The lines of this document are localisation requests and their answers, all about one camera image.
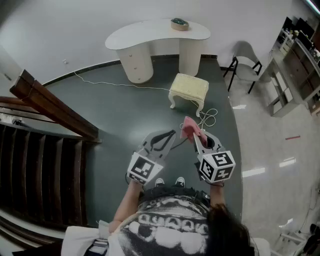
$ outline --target white desk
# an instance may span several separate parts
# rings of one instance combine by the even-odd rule
[[[124,71],[132,83],[141,84],[154,74],[147,42],[159,39],[179,39],[179,72],[195,76],[198,73],[203,40],[210,31],[189,22],[188,31],[171,28],[170,19],[137,22],[113,32],[105,41],[108,49],[116,50]]]

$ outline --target sneaker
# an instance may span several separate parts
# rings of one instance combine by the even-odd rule
[[[175,185],[181,186],[181,187],[185,187],[185,179],[183,177],[179,177],[176,182]]]
[[[158,186],[161,186],[161,185],[164,185],[165,182],[162,178],[157,178],[156,181],[155,181],[155,187],[158,187]]]

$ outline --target dark gray floor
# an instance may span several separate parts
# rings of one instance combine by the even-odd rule
[[[178,66],[177,59],[156,60],[153,62],[152,79],[142,86],[169,89],[178,73]],[[99,68],[81,76],[92,82],[130,84],[121,65]],[[231,150],[236,161],[235,171],[225,183],[225,196],[229,209],[241,219],[243,190],[240,143],[218,62],[202,60],[197,77],[209,82],[203,110],[218,110],[216,124],[205,129],[217,136],[227,150]],[[128,186],[125,173],[131,155],[148,133],[175,129],[177,139],[174,144],[178,144],[181,141],[179,125],[185,116],[199,121],[195,116],[197,108],[190,101],[175,97],[176,108],[170,109],[168,91],[165,90],[89,84],[76,76],[47,88],[101,130],[99,137],[103,143],[88,152],[86,165],[86,209],[88,223],[92,226],[97,226],[96,221],[99,220],[112,220]],[[196,172],[194,163],[197,158],[191,143],[186,141],[172,150],[165,161],[166,167],[159,175],[167,184],[173,184],[177,177],[183,176],[186,186],[209,192],[209,185],[200,182]],[[154,182],[150,182],[147,188],[153,185]]]

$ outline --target white cable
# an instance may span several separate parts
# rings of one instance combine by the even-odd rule
[[[191,100],[191,102],[194,104],[194,105],[196,105],[196,107],[198,108],[199,106],[193,101],[193,100]],[[211,110],[214,110],[215,111],[215,113],[214,114],[209,114],[209,112],[211,111]],[[212,126],[214,126],[215,125],[215,123],[216,123],[216,115],[218,114],[218,110],[217,109],[215,109],[215,108],[210,108],[206,113],[204,113],[203,111],[200,111],[199,112],[199,114],[200,114],[200,119],[201,119],[201,121],[200,121],[200,123],[198,123],[198,126],[201,126],[201,130],[203,130],[204,129],[204,125],[206,125],[207,127],[212,127]],[[213,118],[214,119],[214,122],[212,123],[212,124],[207,124],[206,123],[206,121],[209,119],[209,118]]]
[[[90,82],[90,81],[86,81],[84,80],[80,75],[78,75],[75,71],[73,72],[77,77],[81,78],[82,81],[86,82],[86,83],[90,83],[90,84],[93,84],[93,85],[98,85],[98,84],[107,84],[107,85],[113,85],[113,86],[134,86],[136,88],[139,88],[139,89],[157,89],[157,90],[165,90],[165,91],[170,91],[169,89],[165,89],[165,88],[156,88],[156,87],[139,87],[139,86],[136,86],[134,84],[115,84],[115,83],[112,83],[112,82]]]
[[[136,87],[136,88],[139,88],[139,89],[157,89],[157,90],[165,90],[165,91],[170,91],[169,89],[165,89],[165,88],[156,88],[156,87],[139,87],[139,86],[136,86],[134,84],[115,84],[115,83],[111,83],[111,82],[91,82],[91,81],[86,81],[84,80],[80,75],[78,75],[75,71],[73,72],[77,77],[81,78],[83,82],[85,83],[90,83],[90,84],[93,84],[93,85],[98,85],[98,84],[107,84],[107,85],[112,85],[112,86],[133,86],[133,87]],[[191,100],[191,102],[196,105],[196,107],[198,108],[199,106],[193,101]],[[215,114],[209,114],[209,112],[211,110],[214,110],[215,111]],[[203,130],[203,127],[204,125],[206,125],[207,127],[212,127],[215,125],[216,123],[216,118],[215,116],[218,114],[218,110],[216,110],[215,108],[210,108],[206,113],[200,111],[199,113],[200,115],[203,115],[203,117],[200,116],[200,123],[198,123],[198,126],[201,126],[201,129]],[[213,118],[214,119],[214,122],[212,124],[207,124],[206,121],[209,119],[209,118]]]

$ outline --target hair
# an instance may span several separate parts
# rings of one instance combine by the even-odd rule
[[[206,256],[254,256],[248,229],[224,204],[216,204],[207,215]]]

